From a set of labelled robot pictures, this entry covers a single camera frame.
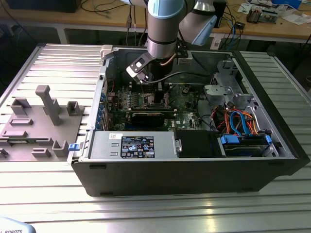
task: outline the red cable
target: red cable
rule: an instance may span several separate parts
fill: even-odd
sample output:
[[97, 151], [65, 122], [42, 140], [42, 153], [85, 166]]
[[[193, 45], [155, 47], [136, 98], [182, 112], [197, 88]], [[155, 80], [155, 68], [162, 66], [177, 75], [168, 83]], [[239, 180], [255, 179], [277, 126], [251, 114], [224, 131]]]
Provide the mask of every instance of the red cable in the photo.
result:
[[113, 89], [115, 89], [115, 81], [114, 80], [112, 80], [112, 90], [111, 90], [109, 95], [111, 95], [111, 93], [113, 92]]

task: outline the sticker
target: sticker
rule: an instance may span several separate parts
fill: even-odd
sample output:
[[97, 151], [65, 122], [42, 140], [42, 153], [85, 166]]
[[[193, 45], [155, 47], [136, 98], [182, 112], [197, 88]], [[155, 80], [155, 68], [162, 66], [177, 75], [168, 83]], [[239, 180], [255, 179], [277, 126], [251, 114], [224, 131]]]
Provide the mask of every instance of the sticker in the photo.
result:
[[123, 136], [122, 133], [110, 133], [109, 134], [109, 139], [121, 139]]
[[121, 137], [121, 139], [121, 157], [123, 159], [155, 157], [153, 136]]
[[27, 143], [27, 141], [8, 141], [9, 143], [11, 144], [14, 144], [14, 143]]

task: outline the side panel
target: side panel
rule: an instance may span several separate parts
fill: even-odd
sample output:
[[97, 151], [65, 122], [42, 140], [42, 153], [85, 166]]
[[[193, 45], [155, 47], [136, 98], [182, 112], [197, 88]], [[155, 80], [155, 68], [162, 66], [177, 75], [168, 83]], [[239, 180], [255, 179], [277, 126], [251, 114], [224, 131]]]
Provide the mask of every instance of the side panel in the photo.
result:
[[246, 79], [246, 82], [249, 84], [250, 88], [252, 88], [254, 96], [260, 102], [259, 104], [262, 105], [261, 107], [264, 107], [273, 124], [280, 133], [281, 137], [285, 141], [286, 145], [289, 147], [291, 153], [298, 159], [298, 163], [296, 164], [296, 166], [292, 167], [286, 173], [287, 175], [292, 175], [300, 168], [308, 164], [308, 162], [310, 162], [310, 159], [308, 158], [307, 154], [299, 144], [293, 132], [286, 124], [284, 118], [275, 107], [274, 103], [266, 93], [265, 89], [262, 87], [260, 81], [257, 79], [254, 72], [249, 67], [241, 53], [235, 52], [234, 57], [238, 63], [237, 65], [240, 66], [243, 71], [243, 78]]
[[86, 192], [133, 196], [259, 191], [296, 161], [74, 163]]

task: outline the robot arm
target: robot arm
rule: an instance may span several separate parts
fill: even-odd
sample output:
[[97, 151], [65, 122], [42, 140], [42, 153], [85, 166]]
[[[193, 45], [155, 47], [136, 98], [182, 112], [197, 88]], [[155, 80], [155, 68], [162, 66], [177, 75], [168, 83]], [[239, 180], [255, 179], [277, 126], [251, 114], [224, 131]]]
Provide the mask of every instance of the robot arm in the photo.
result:
[[163, 63], [175, 54], [178, 30], [185, 41], [196, 45], [205, 44], [217, 17], [212, 0], [122, 0], [128, 4], [148, 8], [148, 53], [134, 61], [127, 72], [132, 78], [146, 80], [144, 68], [159, 79], [171, 71]]

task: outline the blue latch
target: blue latch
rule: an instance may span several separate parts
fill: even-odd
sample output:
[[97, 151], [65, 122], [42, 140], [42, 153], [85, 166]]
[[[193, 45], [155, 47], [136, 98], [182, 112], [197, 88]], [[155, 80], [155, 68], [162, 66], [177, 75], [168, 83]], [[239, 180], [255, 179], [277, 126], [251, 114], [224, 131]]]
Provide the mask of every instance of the blue latch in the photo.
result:
[[220, 138], [222, 144], [227, 143], [240, 143], [238, 136], [236, 135], [224, 135]]
[[271, 139], [271, 137], [269, 135], [266, 135], [266, 140], [267, 140], [268, 144], [272, 143], [272, 139]]
[[80, 150], [80, 144], [78, 143], [70, 143], [68, 147], [69, 151], [79, 151]]

